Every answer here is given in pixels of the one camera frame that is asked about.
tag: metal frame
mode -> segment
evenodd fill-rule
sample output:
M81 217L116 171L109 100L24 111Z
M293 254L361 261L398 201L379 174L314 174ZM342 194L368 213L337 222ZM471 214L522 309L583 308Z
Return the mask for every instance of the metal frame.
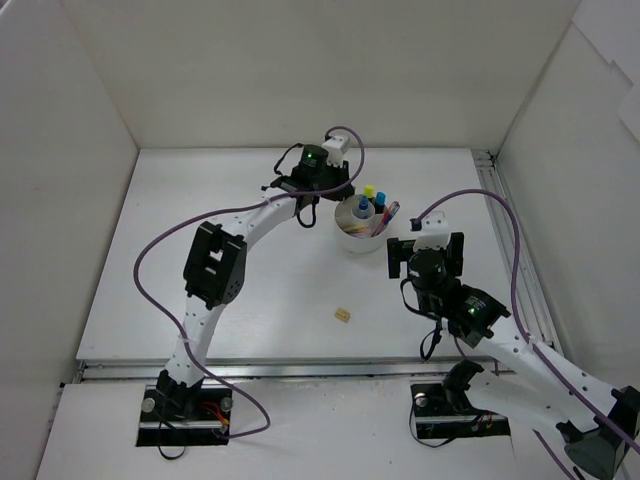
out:
M473 151L482 188L497 193L506 198L506 189L500 180L500 175L493 158L485 153ZM513 230L508 217L500 205L487 200L487 207L491 222L500 246L507 274L511 273L513 261ZM533 263L529 256L526 242L522 239L520 259L520 276L518 277L518 306L529 330L546 344L562 353L560 343L553 326L551 315L547 307L542 288L538 281ZM487 369L494 369L494 363L487 357L471 357ZM216 373L226 378L309 378L309 377L372 377L372 376L434 376L442 377L457 363L457 358L435 358L429 363L422 363L414 358L368 358L368 359L287 359L274 361L270 359L239 360L235 362L215 363L207 362L207 366L214 368ZM80 362L75 381L114 381L114 380L153 380L157 378L165 361L157 363L135 362L127 363L85 363ZM500 365L501 373L509 372Z

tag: small yellow object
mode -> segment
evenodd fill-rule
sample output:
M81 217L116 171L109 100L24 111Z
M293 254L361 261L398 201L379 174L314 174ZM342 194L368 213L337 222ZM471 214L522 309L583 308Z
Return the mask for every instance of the small yellow object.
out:
M365 185L364 186L364 196L367 198L372 198L373 197L373 185Z
M351 314L344 308L339 308L338 310L336 310L336 318L344 323L347 323L351 318Z

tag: white tabletop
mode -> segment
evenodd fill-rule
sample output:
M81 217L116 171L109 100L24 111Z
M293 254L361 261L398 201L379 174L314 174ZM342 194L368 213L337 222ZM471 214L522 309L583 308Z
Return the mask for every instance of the white tabletop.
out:
M409 432L407 379L243 386L263 402L272 427L228 446L191 447L167 462L156 448L135 447L144 384L68 385L37 480L562 478L560 471L539 477L539 468L518 472L508 436L459 439L438 450L418 445ZM251 404L234 398L233 431L262 425ZM525 435L526 452L548 462Z
M136 291L132 266L140 250L182 220L216 208L248 205L273 180L279 149L143 150L131 180L77 358L88 362L164 361L174 326ZM292 153L285 171L297 161ZM348 158L357 163L358 151ZM398 200L392 235L411 238L408 219L455 190L479 188L466 149L369 149L358 189L373 183ZM386 248L357 255L333 234L335 204L323 200L318 224L288 221L251 251L242 293L224 312L209 357L259 362L269 359L416 358L433 323L405 310L399 280L387 275ZM462 280L508 304L508 279L484 198L467 196L443 205L454 231L465 233ZM196 226L161 243L143 264L149 292L182 318L182 270ZM407 288L409 302L415 296ZM348 323L336 309L351 313ZM436 357L457 356L448 339Z

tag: white panel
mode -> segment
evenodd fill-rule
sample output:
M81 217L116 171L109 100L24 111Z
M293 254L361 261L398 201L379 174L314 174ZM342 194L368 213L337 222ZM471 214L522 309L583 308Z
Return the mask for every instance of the white panel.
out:
M56 416L38 480L244 480L538 479L518 472L509 437L459 439L430 450L408 427L409 381L245 383L269 411L273 426L226 447L191 447L167 462L155 448L136 448L140 384L69 385ZM238 397L232 426L257 427L262 419ZM534 440L516 427L523 446ZM546 462L544 453L538 461ZM557 471L544 478L560 480Z
M0 465L36 472L136 147L55 1L0 12Z
M499 165L568 356L640 386L640 143L618 116L630 88L571 27Z
M578 0L64 0L142 147L496 149Z
M175 327L136 291L133 263L161 232L216 208L250 205L274 175L280 149L143 150L89 316L78 358L96 361L164 361L173 351ZM358 153L349 153L355 165ZM296 154L286 161L295 164ZM411 238L409 218L454 190L479 188L469 150L368 149L357 185L373 183L400 202L394 236ZM243 291L224 312L212 358L418 358L420 340L433 322L409 313L399 280L389 280L386 248L349 254L334 238L335 204L323 200L318 224L280 225L251 251ZM454 231L465 233L463 280L508 304L508 281L484 198L468 196L443 206ZM182 318L182 270L196 227L161 243L142 268L148 290ZM415 305L415 295L407 288ZM334 317L352 314L348 323ZM439 356L457 356L449 339Z
M584 0L573 23L591 44L635 85L620 105L620 118L640 140L640 2Z

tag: white wall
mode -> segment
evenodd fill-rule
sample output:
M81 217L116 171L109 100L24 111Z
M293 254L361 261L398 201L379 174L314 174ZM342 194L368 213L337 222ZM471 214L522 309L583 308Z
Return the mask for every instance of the white wall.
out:
M498 157L569 356L640 387L640 143L631 82L572 26Z
M497 148L578 0L64 0L141 147Z
M0 465L35 475L137 149L57 0L0 12Z

